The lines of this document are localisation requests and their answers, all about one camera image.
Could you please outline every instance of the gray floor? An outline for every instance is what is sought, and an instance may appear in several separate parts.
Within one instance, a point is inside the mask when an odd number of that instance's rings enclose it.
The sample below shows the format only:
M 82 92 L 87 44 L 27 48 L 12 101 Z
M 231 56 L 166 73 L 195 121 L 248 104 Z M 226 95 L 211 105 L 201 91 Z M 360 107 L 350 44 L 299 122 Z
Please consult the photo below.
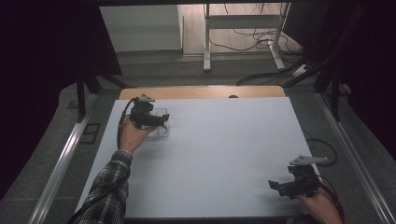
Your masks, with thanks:
M 183 57 L 179 53 L 168 51 L 161 54 L 122 53 L 119 54 L 119 60 L 123 73 L 120 79 L 139 87 L 233 85 L 242 77 L 276 70 L 269 54 L 217 55 L 213 59 L 210 73 L 203 71 L 202 58 Z M 65 223 L 73 214 L 91 170 L 112 105 L 120 94 L 120 88 L 101 78 L 99 80 L 103 90 L 89 121 L 100 123 L 98 137 L 92 144 L 78 145 L 45 223 Z M 265 78 L 253 80 L 247 84 L 256 85 L 264 80 Z M 346 212 L 346 223 L 381 223 L 332 126 L 318 104 L 312 89 L 314 80 L 315 77 L 311 77 L 285 89 L 285 92 L 291 99 L 302 128 L 313 137 L 330 143 L 337 150 L 337 163 L 330 167 L 319 167 L 319 171 L 334 184 Z M 77 120 L 78 112 L 71 106 L 76 100 L 75 86 L 61 92 L 58 110 L 46 134 L 6 197 L 0 202 L 0 223 L 26 223 L 32 215 Z M 388 200 L 389 208 L 395 213 L 396 203 L 392 199 L 396 198 L 396 162 L 355 115 L 346 98 L 341 98 L 340 116 L 350 139 Z M 91 138 L 90 135 L 84 135 L 82 141 L 89 142 Z M 315 148 L 321 147 L 323 146 L 320 144 L 315 145 Z

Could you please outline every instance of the wooden edge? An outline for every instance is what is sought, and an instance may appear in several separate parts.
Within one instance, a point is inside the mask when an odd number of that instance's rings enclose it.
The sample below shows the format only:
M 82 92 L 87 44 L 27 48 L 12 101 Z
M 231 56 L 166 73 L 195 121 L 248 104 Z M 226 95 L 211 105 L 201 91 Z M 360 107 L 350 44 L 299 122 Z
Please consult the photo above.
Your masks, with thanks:
M 286 97 L 279 86 L 208 86 L 124 89 L 119 99 L 130 100 L 142 93 L 154 99 L 210 99 L 229 98 L 231 95 L 239 98 Z

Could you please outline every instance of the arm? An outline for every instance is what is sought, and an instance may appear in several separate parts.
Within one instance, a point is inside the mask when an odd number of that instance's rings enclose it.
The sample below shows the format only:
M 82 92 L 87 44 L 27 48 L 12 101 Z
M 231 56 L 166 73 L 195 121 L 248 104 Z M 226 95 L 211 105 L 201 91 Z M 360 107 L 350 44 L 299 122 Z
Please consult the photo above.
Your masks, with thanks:
M 321 224 L 342 224 L 343 221 L 335 208 L 332 198 L 324 189 L 319 188 L 314 196 L 296 196 L 309 214 Z
M 128 197 L 128 177 L 132 162 L 132 153 L 137 150 L 146 136 L 155 130 L 150 127 L 145 130 L 136 129 L 134 124 L 125 118 L 120 136 L 120 150 L 111 157 L 111 161 L 96 176 L 90 194 L 83 206 L 96 196 L 105 193 L 115 183 L 117 185 L 104 198 L 90 206 L 80 217 L 78 223 L 122 223 L 125 215 L 125 202 Z

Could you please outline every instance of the wall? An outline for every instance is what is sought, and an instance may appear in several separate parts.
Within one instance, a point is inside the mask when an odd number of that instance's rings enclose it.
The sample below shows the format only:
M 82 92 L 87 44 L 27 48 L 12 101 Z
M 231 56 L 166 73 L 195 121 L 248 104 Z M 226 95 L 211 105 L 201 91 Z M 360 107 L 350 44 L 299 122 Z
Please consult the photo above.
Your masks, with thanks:
M 116 52 L 181 49 L 177 6 L 100 9 Z

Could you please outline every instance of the aluminum rail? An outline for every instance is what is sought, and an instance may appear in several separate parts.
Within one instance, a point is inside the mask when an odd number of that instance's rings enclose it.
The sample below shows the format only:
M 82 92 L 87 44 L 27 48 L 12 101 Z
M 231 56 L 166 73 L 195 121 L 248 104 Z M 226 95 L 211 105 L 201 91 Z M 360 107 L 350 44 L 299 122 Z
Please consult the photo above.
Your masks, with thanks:
M 56 193 L 58 192 L 59 187 L 61 186 L 62 180 L 64 179 L 64 174 L 67 171 L 67 167 L 69 166 L 70 161 L 73 158 L 73 154 L 78 145 L 78 141 L 84 132 L 85 126 L 90 119 L 92 108 L 94 102 L 96 101 L 97 95 L 91 94 L 88 97 L 86 108 L 87 113 L 83 118 L 82 122 L 77 123 L 71 132 L 69 139 L 64 146 L 64 150 L 62 151 L 61 156 L 59 157 L 58 162 L 55 165 L 55 168 L 52 171 L 52 174 L 49 177 L 49 181 L 47 182 L 46 187 L 43 190 L 36 206 L 33 214 L 31 215 L 28 223 L 43 223 L 49 210 L 52 202 L 55 198 Z
M 363 164 L 361 157 L 359 156 L 356 148 L 353 146 L 350 141 L 347 132 L 344 130 L 341 122 L 338 122 L 335 117 L 332 115 L 330 108 L 330 104 L 325 97 L 323 97 L 320 93 L 316 93 L 317 99 L 319 101 L 320 106 L 325 112 L 330 124 L 335 130 L 335 134 L 338 137 L 344 151 L 346 152 L 349 161 L 352 163 L 352 167 L 355 170 L 363 188 L 366 190 L 369 199 L 371 200 L 376 212 L 381 218 L 382 223 L 384 224 L 396 224 L 396 220 L 391 213 L 388 203 L 382 195 L 378 185 L 374 182 L 373 178 L 367 171 L 367 168 Z

